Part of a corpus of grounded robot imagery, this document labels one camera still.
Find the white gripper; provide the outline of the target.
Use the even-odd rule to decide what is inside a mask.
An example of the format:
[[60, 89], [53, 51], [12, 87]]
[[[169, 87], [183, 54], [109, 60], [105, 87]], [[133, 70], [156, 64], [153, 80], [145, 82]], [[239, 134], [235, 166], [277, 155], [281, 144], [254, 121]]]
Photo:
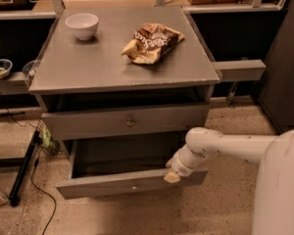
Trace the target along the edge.
[[179, 149], [167, 162], [170, 169], [164, 176], [164, 180], [174, 184], [180, 181], [180, 176], [189, 176], [203, 161], [201, 154], [193, 153], [189, 149]]

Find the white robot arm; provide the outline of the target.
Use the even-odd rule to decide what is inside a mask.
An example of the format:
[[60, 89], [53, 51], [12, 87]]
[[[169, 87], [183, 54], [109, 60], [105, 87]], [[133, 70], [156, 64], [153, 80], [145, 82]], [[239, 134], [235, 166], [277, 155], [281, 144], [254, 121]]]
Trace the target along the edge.
[[294, 235], [294, 130], [280, 135], [225, 135], [192, 128], [168, 161], [164, 179], [176, 183], [216, 154], [259, 166], [252, 235]]

